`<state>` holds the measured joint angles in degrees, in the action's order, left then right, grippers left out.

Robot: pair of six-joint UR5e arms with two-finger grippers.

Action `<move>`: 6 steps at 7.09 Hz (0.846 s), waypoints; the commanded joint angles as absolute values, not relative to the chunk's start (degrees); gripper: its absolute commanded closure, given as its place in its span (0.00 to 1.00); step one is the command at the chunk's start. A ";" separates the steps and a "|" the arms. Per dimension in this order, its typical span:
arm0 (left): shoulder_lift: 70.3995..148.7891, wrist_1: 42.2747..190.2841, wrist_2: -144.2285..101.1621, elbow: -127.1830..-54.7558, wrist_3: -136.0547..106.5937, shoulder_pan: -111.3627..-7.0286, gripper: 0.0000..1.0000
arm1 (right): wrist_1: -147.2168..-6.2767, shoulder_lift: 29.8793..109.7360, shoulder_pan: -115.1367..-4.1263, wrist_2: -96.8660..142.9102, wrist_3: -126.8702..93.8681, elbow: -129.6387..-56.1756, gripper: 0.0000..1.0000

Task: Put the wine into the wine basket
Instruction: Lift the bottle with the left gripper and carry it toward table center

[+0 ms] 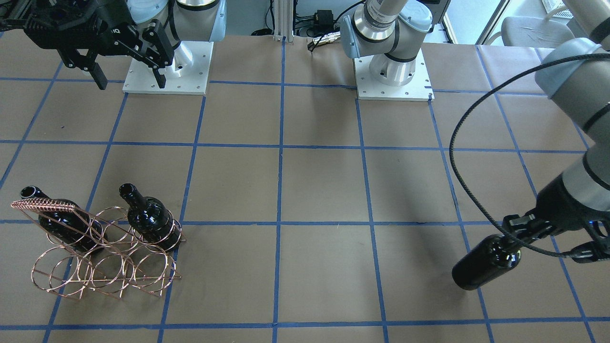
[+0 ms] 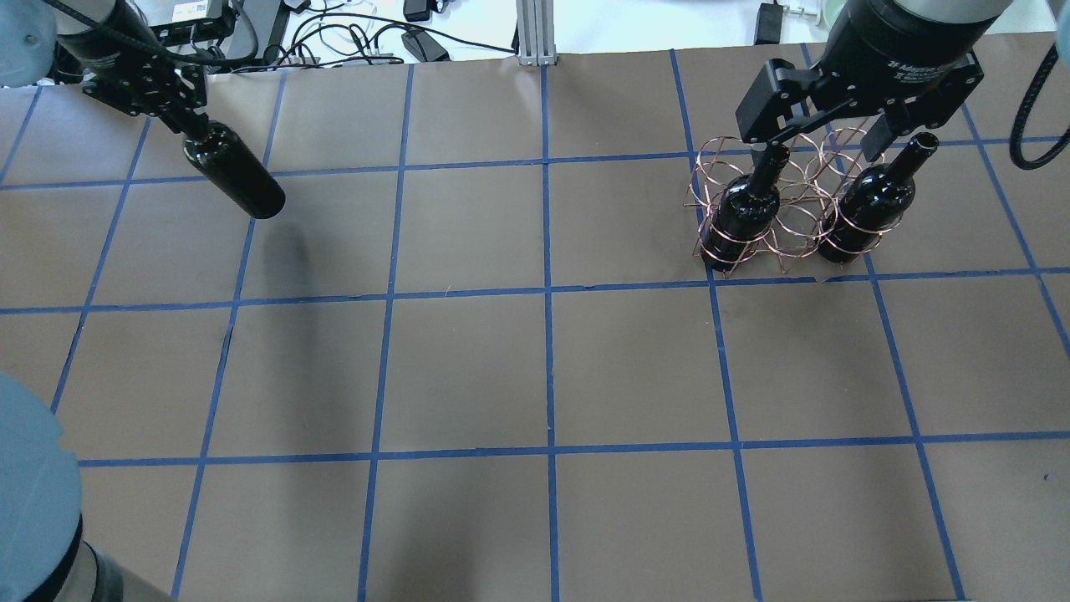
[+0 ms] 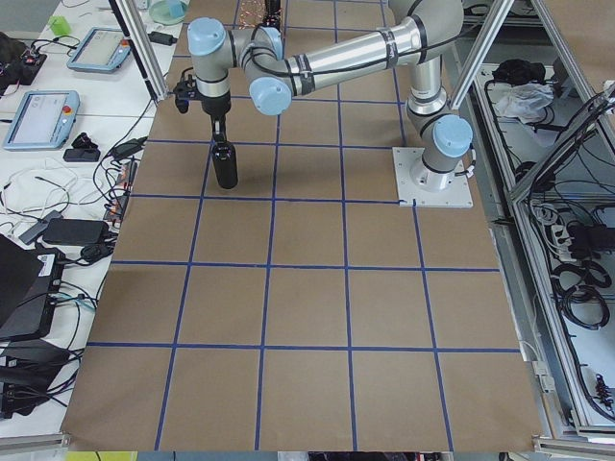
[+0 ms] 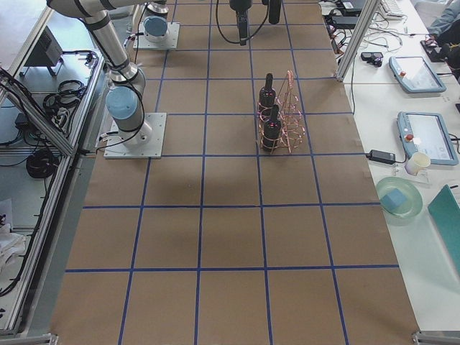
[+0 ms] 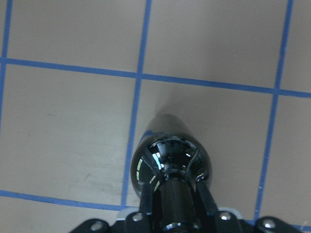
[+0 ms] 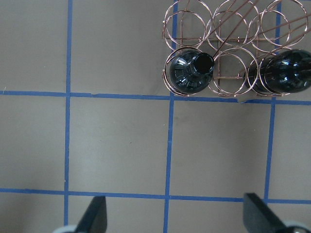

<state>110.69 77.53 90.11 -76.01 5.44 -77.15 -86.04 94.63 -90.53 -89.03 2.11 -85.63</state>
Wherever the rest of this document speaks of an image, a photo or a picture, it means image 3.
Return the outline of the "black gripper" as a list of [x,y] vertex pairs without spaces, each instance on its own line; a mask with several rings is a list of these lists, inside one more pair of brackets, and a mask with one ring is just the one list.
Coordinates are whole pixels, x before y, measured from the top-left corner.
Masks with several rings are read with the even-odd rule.
[[203,111],[210,116],[211,136],[214,143],[226,143],[226,114],[231,110],[232,99],[230,93],[221,96],[200,97]]

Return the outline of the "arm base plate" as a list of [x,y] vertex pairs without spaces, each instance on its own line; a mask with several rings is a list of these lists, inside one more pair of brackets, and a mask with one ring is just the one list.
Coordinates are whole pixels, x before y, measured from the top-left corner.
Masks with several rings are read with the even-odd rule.
[[448,173],[434,173],[423,163],[424,148],[394,147],[393,165],[400,206],[471,208],[469,180],[459,159]]

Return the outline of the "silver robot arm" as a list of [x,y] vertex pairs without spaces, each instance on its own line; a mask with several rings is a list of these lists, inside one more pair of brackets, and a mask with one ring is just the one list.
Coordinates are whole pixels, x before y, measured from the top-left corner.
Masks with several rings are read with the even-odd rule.
[[472,141],[469,124],[447,107],[442,84],[442,55],[459,36],[464,11],[459,1],[391,1],[396,25],[315,51],[284,58],[280,32],[271,27],[228,30],[210,17],[193,20],[187,44],[194,71],[186,95],[176,106],[186,112],[192,100],[200,101],[210,117],[212,145],[209,154],[217,182],[224,189],[238,183],[234,145],[226,134],[231,109],[229,71],[240,68],[246,77],[256,109],[277,116],[292,99],[366,75],[406,66],[411,86],[406,113],[426,150],[417,180],[425,190],[433,181],[449,178]]

